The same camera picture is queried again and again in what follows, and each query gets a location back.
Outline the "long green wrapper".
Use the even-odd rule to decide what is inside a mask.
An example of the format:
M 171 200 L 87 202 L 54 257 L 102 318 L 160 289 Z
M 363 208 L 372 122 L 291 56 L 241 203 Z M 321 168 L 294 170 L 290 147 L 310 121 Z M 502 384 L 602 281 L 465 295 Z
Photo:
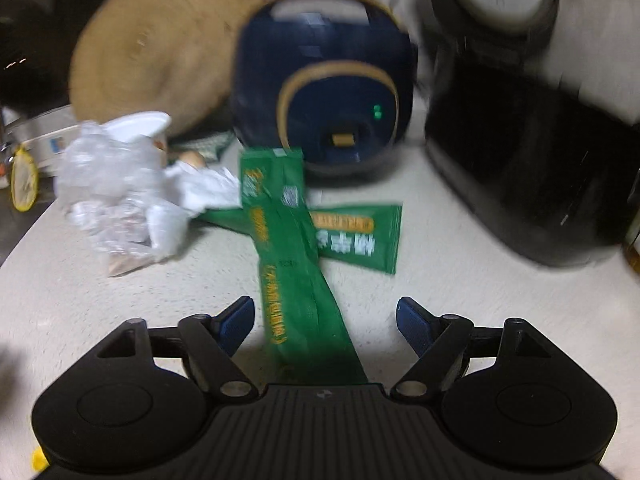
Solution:
M 240 158 L 240 180 L 277 378 L 299 385 L 364 384 L 367 375 L 320 268 L 302 153 L 249 148 Z

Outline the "short green wrapper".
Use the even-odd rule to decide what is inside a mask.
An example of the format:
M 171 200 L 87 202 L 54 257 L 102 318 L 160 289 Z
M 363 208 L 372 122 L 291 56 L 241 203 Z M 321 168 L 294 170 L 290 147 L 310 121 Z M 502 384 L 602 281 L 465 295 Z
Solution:
M 276 214 L 253 219 L 241 208 L 209 209 L 198 216 L 250 236 L 262 256 L 322 257 L 390 275 L 396 273 L 401 217 L 399 204 L 312 207 L 299 221 Z

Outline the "white tissue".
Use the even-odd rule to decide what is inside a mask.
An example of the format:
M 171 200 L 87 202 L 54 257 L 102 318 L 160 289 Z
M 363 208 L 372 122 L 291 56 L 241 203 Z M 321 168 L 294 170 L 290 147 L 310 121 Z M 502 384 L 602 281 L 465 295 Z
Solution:
M 209 209 L 241 206 L 240 181 L 227 168 L 195 168 L 176 162 L 164 169 L 168 200 L 192 218 Z

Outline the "clear plastic bag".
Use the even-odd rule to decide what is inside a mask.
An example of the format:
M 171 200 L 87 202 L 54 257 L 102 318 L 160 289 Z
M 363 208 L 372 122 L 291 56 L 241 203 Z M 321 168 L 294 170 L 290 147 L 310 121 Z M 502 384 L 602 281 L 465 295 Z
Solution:
M 175 257 L 190 216 L 167 198 L 167 153 L 148 138 L 122 143 L 92 120 L 78 125 L 54 178 L 65 218 L 84 232 L 116 278 Z

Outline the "white paper bowl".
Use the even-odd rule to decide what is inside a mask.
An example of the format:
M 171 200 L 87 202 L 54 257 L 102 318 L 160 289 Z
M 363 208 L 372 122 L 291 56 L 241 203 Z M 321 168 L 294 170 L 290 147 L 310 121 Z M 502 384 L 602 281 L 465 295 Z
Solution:
M 139 112 L 104 122 L 102 128 L 118 142 L 130 143 L 148 138 L 163 152 L 167 152 L 166 130 L 171 118 L 164 112 Z

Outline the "garlic bulb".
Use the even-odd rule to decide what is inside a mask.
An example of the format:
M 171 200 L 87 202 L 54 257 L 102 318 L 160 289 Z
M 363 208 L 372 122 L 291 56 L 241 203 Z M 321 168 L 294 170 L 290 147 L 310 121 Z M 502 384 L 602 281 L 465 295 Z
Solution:
M 196 169 L 205 168 L 207 165 L 207 162 L 203 155 L 196 151 L 182 152 L 179 155 L 178 159 L 180 160 L 180 162 L 184 162 L 185 164 Z

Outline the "green white knitted cloth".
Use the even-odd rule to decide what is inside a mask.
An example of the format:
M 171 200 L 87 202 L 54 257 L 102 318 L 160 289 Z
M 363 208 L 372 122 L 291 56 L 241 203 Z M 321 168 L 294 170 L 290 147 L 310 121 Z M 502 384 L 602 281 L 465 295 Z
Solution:
M 209 131 L 171 140 L 168 146 L 173 153 L 197 152 L 209 165 L 220 162 L 222 155 L 234 139 L 235 135 L 231 130 Z

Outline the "black open rice cooker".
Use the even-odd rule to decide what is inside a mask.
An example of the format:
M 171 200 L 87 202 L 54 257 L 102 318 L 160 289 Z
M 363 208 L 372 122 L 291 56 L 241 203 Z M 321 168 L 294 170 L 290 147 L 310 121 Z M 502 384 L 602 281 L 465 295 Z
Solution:
M 416 10 L 433 166 L 506 247 L 574 268 L 623 245 L 639 206 L 639 128 L 535 70 L 560 2 L 416 0 Z

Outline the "yellow mesh sink strainer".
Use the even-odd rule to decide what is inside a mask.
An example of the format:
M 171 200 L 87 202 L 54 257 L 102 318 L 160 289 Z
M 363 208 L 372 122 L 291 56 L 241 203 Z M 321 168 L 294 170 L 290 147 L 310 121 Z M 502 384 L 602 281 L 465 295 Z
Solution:
M 10 193 L 18 212 L 32 209 L 39 191 L 39 171 L 35 159 L 21 146 L 14 153 L 10 171 Z

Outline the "blue rice cooker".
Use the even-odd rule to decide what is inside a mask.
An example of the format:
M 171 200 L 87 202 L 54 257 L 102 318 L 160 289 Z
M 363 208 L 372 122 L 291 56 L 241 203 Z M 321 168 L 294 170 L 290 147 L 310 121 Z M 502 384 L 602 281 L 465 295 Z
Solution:
M 279 20 L 266 0 L 241 30 L 230 108 L 247 148 L 298 148 L 324 178 L 378 170 L 393 157 L 413 110 L 418 48 L 376 0 L 363 21 L 319 12 Z

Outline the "round wooden cutting board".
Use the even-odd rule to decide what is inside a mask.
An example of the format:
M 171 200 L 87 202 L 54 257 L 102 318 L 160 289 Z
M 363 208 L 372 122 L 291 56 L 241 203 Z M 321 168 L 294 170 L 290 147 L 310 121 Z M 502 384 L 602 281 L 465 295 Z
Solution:
M 80 122 L 164 112 L 178 136 L 231 91 L 242 27 L 265 0 L 105 0 L 79 35 L 68 95 Z

